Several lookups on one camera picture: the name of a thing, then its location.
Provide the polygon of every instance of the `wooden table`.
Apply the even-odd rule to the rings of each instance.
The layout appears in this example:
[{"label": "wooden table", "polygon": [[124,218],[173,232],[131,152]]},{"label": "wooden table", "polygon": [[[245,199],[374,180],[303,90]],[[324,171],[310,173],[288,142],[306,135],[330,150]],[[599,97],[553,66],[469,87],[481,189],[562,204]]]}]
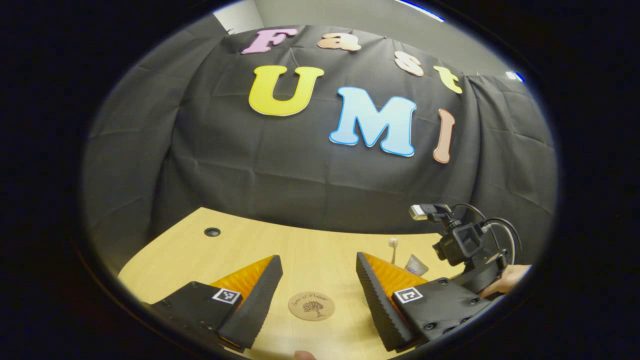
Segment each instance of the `wooden table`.
[{"label": "wooden table", "polygon": [[[208,227],[217,227],[221,234],[205,235]],[[438,259],[431,248],[440,239],[437,234],[317,231],[200,208],[137,253],[118,278],[138,299],[153,304],[189,281],[210,284],[277,254],[284,274],[262,330],[243,356],[291,360],[295,350],[307,350],[318,360],[389,359],[398,354],[384,349],[355,268],[358,251],[391,261],[390,238],[399,242],[396,264],[404,267],[415,254],[429,267],[423,275],[427,280],[452,277],[464,269],[462,264],[451,267]],[[335,313],[320,322],[296,318],[287,303],[303,291],[328,295],[335,302]]]}]

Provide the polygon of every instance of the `black border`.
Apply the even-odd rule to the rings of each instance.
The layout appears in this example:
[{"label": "black border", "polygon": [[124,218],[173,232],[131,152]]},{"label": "black border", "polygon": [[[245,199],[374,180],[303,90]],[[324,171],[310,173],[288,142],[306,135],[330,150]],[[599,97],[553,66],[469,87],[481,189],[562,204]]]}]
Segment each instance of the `black border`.
[{"label": "black border", "polygon": [[[109,283],[97,259],[83,255],[95,270],[87,271],[72,244],[86,244],[76,196],[88,119],[137,59],[219,5],[29,2],[3,13],[9,15],[4,36],[10,38],[4,50],[15,58],[5,68],[9,136],[3,141],[10,175],[3,220],[12,234],[3,243],[3,265],[10,267],[10,318],[3,337],[9,339],[10,358],[210,358],[185,339],[181,346],[167,341],[179,337],[166,329],[156,336],[141,325],[131,315],[162,329],[131,306],[116,282]],[[562,1],[451,0],[426,7],[436,13],[439,7],[462,23],[467,21],[460,14],[468,14],[535,64],[531,72],[520,72],[544,95],[566,184],[551,246],[523,286],[505,299],[503,309],[510,313],[487,313],[503,318],[488,329],[469,322],[441,338],[446,343],[430,357],[630,356],[636,351],[629,345],[632,332],[616,321],[616,309],[633,299],[623,292],[632,286],[621,285],[632,281],[620,264],[629,245],[622,230],[637,211],[635,164],[629,158],[637,147],[629,126],[637,118],[633,19],[626,16],[634,12],[624,4],[578,7]],[[607,127],[611,122],[616,126]],[[104,290],[118,295],[109,298]],[[399,358],[419,357],[416,351]]]}]

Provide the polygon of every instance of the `table grommet hole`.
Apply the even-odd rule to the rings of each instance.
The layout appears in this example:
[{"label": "table grommet hole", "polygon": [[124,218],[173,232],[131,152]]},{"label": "table grommet hole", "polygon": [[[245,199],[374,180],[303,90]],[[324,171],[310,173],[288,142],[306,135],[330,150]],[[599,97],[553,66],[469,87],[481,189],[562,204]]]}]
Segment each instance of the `table grommet hole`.
[{"label": "table grommet hole", "polygon": [[220,235],[222,233],[222,231],[220,231],[220,229],[218,229],[217,227],[208,227],[205,231],[204,234],[207,236],[210,236],[211,238],[215,238],[216,236]]}]

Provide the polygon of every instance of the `light blue letter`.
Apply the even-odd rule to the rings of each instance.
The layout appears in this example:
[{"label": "light blue letter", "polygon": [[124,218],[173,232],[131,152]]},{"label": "light blue letter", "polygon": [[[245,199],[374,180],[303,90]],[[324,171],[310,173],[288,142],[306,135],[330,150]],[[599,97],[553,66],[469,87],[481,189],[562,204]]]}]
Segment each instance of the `light blue letter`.
[{"label": "light blue letter", "polygon": [[372,147],[388,128],[387,138],[382,140],[380,147],[391,154],[413,156],[411,115],[416,107],[413,101],[394,96],[378,112],[364,89],[343,86],[338,94],[342,96],[342,113],[338,130],[329,135],[329,140],[344,145],[357,144],[359,139],[354,130],[358,121],[368,147]]}]

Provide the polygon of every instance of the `fingertip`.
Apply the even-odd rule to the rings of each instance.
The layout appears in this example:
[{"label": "fingertip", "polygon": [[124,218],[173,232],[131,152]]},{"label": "fingertip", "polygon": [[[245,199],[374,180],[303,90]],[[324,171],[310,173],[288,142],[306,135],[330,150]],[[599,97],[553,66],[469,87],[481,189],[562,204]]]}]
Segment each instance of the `fingertip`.
[{"label": "fingertip", "polygon": [[500,282],[494,282],[492,284],[489,284],[489,286],[487,286],[486,288],[484,288],[482,291],[478,293],[478,296],[485,298],[491,295],[492,293],[495,293],[496,291],[499,290],[499,284]]},{"label": "fingertip", "polygon": [[293,353],[293,360],[316,360],[316,358],[308,351],[296,350]]}]

